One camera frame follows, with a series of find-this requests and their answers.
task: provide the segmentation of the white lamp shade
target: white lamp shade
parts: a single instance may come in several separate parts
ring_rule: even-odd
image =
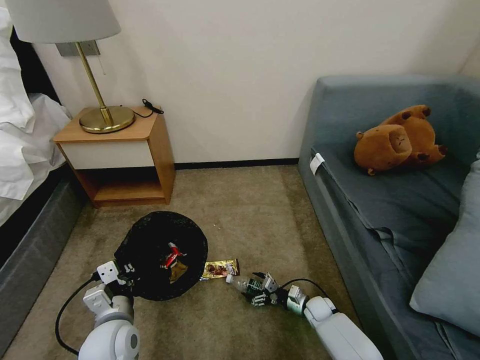
[[[20,40],[73,43],[111,37],[120,25],[108,0],[6,0]]]

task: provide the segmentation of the capybara plush toy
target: capybara plush toy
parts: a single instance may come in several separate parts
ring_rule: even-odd
[[[365,132],[357,132],[353,156],[369,175],[397,167],[412,153],[412,145],[401,125],[381,125]]]
[[[427,105],[415,105],[396,113],[380,125],[401,125],[410,139],[411,154],[401,166],[421,169],[443,159],[444,145],[435,145],[435,131],[427,120],[432,111]]]

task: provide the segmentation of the baseboard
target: baseboard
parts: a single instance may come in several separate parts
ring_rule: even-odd
[[[298,157],[263,160],[238,160],[238,161],[208,161],[208,162],[178,162],[175,169],[214,169],[214,168],[243,168],[254,166],[297,165]]]

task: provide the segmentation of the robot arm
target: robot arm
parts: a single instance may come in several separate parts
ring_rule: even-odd
[[[310,299],[303,314],[332,359],[383,360],[374,343],[329,298]]]
[[[134,327],[133,299],[113,295],[106,284],[117,281],[119,271],[113,261],[97,268],[103,283],[86,291],[83,302],[95,314],[95,327],[78,352],[79,360],[138,359],[140,335]]]
[[[280,304],[304,315],[333,360],[383,360],[374,343],[329,298],[316,296],[309,300],[298,286],[292,285],[287,291],[269,273],[254,274],[263,278],[263,293],[252,298],[252,305]]]

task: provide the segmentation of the gray pillow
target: gray pillow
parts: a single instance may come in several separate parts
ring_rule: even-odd
[[[458,222],[413,291],[410,306],[480,336],[480,152],[465,178]]]

